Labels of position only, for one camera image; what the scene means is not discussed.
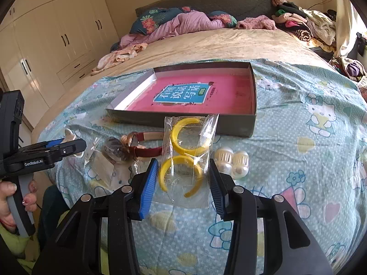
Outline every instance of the open box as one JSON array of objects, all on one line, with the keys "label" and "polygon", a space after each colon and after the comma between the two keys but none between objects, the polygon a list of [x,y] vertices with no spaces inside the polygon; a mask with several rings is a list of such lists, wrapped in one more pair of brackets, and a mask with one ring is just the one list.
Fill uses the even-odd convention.
[{"label": "open box", "polygon": [[217,133],[252,136],[256,84],[250,63],[178,64],[149,69],[108,106],[114,122],[164,127],[166,116],[220,114]]}]

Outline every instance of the person's leg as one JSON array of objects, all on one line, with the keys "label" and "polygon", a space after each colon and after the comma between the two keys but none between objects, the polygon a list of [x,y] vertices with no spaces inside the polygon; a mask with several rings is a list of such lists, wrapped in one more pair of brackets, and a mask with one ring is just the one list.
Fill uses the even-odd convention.
[{"label": "person's leg", "polygon": [[37,232],[41,251],[57,228],[60,216],[67,210],[69,210],[69,207],[56,185],[48,187],[43,195],[43,205]]}]

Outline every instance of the hand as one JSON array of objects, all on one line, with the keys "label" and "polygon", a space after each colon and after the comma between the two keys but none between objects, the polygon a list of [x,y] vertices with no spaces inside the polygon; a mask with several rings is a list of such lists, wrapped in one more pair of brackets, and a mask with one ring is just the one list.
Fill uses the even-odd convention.
[{"label": "hand", "polygon": [[[36,201],[36,181],[31,181],[28,185],[29,191],[23,198],[23,205],[25,206],[25,210],[29,212],[34,212],[37,209]],[[8,202],[6,198],[8,196],[13,195],[17,190],[17,186],[11,182],[0,182],[0,223],[11,233],[14,233],[17,226],[15,224],[12,213],[10,213],[10,209],[8,206]]]}]

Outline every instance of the silver bolt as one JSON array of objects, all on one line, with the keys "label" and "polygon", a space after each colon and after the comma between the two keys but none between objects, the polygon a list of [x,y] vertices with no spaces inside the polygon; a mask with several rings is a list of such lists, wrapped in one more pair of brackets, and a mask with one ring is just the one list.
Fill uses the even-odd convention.
[{"label": "silver bolt", "polygon": [[243,193],[245,191],[245,189],[243,189],[242,186],[234,186],[233,191],[240,194],[240,193]]},{"label": "silver bolt", "polygon": [[84,195],[81,196],[80,199],[81,199],[82,202],[89,202],[90,199],[91,199],[91,196],[89,194],[84,194]]},{"label": "silver bolt", "polygon": [[125,186],[123,186],[123,187],[121,188],[121,191],[122,191],[123,193],[129,193],[129,192],[133,191],[133,188],[132,188],[130,185],[125,185]]},{"label": "silver bolt", "polygon": [[284,197],[283,197],[282,195],[280,195],[280,194],[276,194],[276,195],[274,196],[274,199],[275,199],[275,201],[276,201],[276,202],[278,202],[278,203],[282,203],[282,202],[284,201]]}]

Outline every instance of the gray headboard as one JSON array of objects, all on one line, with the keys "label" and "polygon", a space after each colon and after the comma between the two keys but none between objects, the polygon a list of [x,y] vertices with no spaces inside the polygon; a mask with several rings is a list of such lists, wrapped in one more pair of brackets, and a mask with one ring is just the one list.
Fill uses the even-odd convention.
[{"label": "gray headboard", "polygon": [[143,12],[154,7],[182,7],[191,8],[210,13],[215,10],[225,11],[233,15],[237,20],[243,20],[247,17],[257,17],[266,15],[271,17],[277,9],[272,5],[272,0],[160,0],[149,5],[139,7],[135,10],[139,17]]}]

